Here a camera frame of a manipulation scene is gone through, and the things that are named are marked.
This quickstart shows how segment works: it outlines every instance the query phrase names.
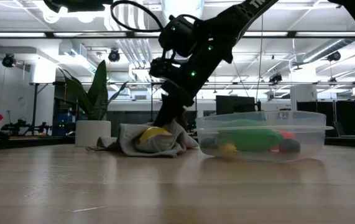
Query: desk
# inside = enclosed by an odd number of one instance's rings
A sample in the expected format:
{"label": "desk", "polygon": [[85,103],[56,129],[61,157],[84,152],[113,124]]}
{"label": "desk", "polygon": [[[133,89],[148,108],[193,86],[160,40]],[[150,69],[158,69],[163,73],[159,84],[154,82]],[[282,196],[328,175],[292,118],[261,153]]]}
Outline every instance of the desk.
{"label": "desk", "polygon": [[0,151],[0,223],[355,223],[355,148],[289,164]]}

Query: yellow toy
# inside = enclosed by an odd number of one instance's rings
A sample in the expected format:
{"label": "yellow toy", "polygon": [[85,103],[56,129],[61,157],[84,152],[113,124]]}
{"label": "yellow toy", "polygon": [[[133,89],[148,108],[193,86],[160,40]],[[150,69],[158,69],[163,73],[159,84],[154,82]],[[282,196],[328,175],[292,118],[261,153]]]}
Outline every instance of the yellow toy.
{"label": "yellow toy", "polygon": [[237,151],[237,147],[233,144],[223,144],[219,146],[219,150],[222,152],[232,153]]}
{"label": "yellow toy", "polygon": [[150,127],[144,133],[142,133],[140,137],[140,143],[143,143],[144,141],[148,140],[152,136],[158,135],[158,134],[163,134],[163,135],[172,135],[170,132],[166,131],[164,128],[160,127]]}

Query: clear plastic container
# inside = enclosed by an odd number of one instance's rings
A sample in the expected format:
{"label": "clear plastic container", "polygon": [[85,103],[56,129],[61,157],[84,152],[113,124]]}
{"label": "clear plastic container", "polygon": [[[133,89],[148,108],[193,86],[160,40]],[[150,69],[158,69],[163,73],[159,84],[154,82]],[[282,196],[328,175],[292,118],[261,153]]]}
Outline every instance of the clear plastic container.
{"label": "clear plastic container", "polygon": [[203,153],[254,162],[290,162],[324,146],[326,116],[305,111],[235,113],[196,119]]}

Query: security camera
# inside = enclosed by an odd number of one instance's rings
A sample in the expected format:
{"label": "security camera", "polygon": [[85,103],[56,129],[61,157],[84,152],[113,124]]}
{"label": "security camera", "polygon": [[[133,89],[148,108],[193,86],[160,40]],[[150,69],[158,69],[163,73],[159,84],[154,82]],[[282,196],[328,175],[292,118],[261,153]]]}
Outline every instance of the security camera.
{"label": "security camera", "polygon": [[111,53],[109,53],[108,59],[110,62],[119,61],[119,59],[121,59],[121,56],[118,53],[118,49],[111,49]]}
{"label": "security camera", "polygon": [[340,52],[337,51],[337,52],[327,56],[326,59],[330,62],[332,62],[332,61],[336,62],[336,61],[340,60],[340,58],[341,58],[341,54],[340,54]]}
{"label": "security camera", "polygon": [[281,73],[277,73],[277,74],[271,76],[270,80],[269,80],[269,82],[271,82],[271,83],[278,83],[278,82],[281,82],[281,81],[282,81]]}
{"label": "security camera", "polygon": [[16,66],[17,61],[14,59],[14,54],[6,54],[2,61],[2,65],[6,68],[12,68]]}

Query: black monitor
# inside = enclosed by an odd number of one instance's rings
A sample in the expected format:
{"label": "black monitor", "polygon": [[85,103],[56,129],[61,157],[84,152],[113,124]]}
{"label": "black monitor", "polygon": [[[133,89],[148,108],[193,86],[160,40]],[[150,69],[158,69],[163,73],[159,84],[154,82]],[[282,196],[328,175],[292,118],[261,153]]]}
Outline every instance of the black monitor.
{"label": "black monitor", "polygon": [[254,97],[244,96],[216,96],[216,114],[231,114],[254,112],[255,109]]}

